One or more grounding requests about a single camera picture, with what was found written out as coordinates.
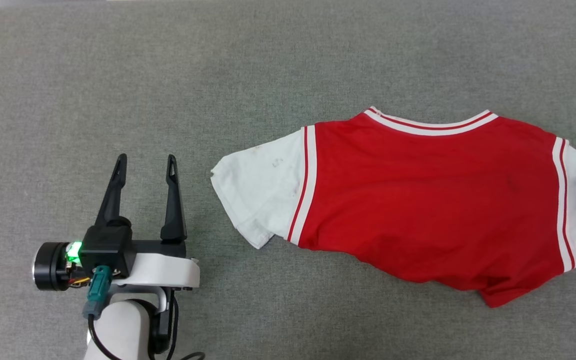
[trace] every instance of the cable connector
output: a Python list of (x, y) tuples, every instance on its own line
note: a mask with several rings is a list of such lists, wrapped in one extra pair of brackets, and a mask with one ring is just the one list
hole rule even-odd
[(110, 302), (108, 290), (110, 289), (110, 282), (113, 280), (113, 271), (109, 266), (101, 265), (94, 269), (94, 275), (90, 280), (90, 287), (88, 289), (86, 305), (82, 315), (88, 319), (90, 315), (95, 320), (99, 319), (101, 312)]

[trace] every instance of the neckline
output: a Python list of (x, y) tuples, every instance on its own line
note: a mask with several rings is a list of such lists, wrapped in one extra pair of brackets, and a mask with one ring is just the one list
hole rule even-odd
[(363, 113), (369, 116), (372, 120), (377, 121), (377, 123), (385, 125), (391, 129), (425, 136), (454, 135), (470, 132), (471, 130), (486, 125), (498, 118), (496, 114), (490, 110), (486, 110), (464, 121), (453, 123), (423, 123), (384, 114), (374, 106), (369, 107)]

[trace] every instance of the green light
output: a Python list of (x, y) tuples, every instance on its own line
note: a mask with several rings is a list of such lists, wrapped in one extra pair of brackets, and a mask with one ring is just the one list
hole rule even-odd
[(69, 244), (68, 250), (66, 251), (66, 257), (69, 262), (79, 265), (82, 264), (82, 260), (80, 260), (80, 248), (82, 248), (81, 241), (74, 241)]

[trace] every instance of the white sleeve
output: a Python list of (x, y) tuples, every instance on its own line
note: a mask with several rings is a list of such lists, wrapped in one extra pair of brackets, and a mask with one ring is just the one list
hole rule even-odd
[(212, 169), (212, 187), (230, 221), (260, 249), (288, 238), (306, 172), (304, 129), (231, 153)]

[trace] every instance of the black cable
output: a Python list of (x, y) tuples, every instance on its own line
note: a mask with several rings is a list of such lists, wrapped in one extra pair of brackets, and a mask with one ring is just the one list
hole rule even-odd
[[(172, 343), (170, 344), (170, 351), (166, 357), (166, 360), (171, 360), (171, 358), (172, 358), (172, 354), (175, 351), (175, 347), (177, 344), (177, 332), (179, 330), (179, 304), (178, 304), (177, 299), (175, 298), (174, 295), (173, 295), (173, 308), (174, 308), (174, 324), (173, 324), (173, 331), (172, 331)], [(110, 360), (121, 360), (121, 358), (118, 358), (113, 353), (111, 353), (101, 343), (101, 340), (99, 340), (99, 337), (97, 336), (97, 332), (95, 331), (95, 316), (92, 314), (88, 315), (88, 330), (90, 332), (90, 337), (92, 338), (92, 341), (94, 342), (96, 347), (99, 349), (99, 351), (101, 351), (101, 353), (106, 358), (108, 358)], [(188, 355), (180, 358), (179, 360), (190, 360), (192, 358), (197, 358), (197, 360), (204, 360), (206, 358), (206, 354), (201, 352), (201, 351), (197, 351), (194, 353), (189, 353)]]

